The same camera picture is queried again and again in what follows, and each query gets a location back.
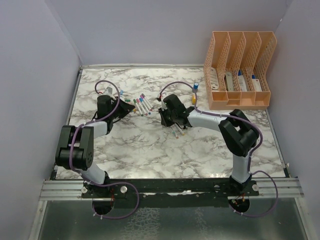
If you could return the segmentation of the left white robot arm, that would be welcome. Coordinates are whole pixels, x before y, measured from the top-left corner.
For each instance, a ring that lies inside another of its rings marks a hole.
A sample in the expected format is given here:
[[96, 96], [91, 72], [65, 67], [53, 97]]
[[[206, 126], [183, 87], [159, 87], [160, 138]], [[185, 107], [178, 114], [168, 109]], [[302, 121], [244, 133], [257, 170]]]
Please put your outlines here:
[[117, 96], [99, 96], [97, 111], [89, 123], [80, 128], [74, 125], [64, 125], [61, 128], [55, 164], [78, 173], [85, 181], [93, 184], [93, 191], [97, 196], [106, 197], [111, 190], [110, 177], [94, 163], [94, 139], [108, 135], [114, 124], [134, 109], [134, 105]]

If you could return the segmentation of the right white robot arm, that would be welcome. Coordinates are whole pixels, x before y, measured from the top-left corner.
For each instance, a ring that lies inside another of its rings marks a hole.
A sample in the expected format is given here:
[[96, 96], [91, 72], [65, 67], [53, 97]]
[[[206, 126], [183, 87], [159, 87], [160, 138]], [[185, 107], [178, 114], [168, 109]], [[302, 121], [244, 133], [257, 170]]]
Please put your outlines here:
[[252, 177], [250, 153], [257, 144], [259, 131], [244, 112], [235, 109], [229, 114], [219, 114], [212, 111], [200, 111], [194, 106], [186, 108], [175, 94], [170, 94], [165, 98], [158, 97], [157, 100], [161, 102], [158, 112], [163, 126], [199, 127], [221, 133], [228, 150], [232, 153], [229, 189], [236, 196], [246, 192], [247, 182]]

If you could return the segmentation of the peach capped marker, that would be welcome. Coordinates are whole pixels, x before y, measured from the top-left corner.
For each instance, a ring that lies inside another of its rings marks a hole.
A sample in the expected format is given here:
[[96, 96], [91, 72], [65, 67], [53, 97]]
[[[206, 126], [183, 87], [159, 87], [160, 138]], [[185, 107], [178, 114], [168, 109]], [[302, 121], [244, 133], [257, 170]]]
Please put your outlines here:
[[184, 133], [184, 131], [182, 130], [182, 128], [181, 128], [178, 124], [176, 124], [175, 126], [176, 126], [177, 130], [180, 132], [180, 134], [181, 134], [182, 136], [184, 136], [185, 133]]

